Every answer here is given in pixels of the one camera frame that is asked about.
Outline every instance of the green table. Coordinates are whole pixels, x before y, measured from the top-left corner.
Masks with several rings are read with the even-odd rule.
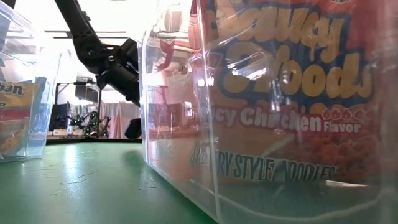
[[[0,223],[214,223],[142,160],[140,144],[47,146],[0,164]]]

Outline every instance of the clear plastic container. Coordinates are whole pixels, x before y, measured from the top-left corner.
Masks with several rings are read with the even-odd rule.
[[[0,162],[43,154],[60,52],[0,2]]]
[[[146,162],[219,223],[397,223],[397,6],[161,1]]]

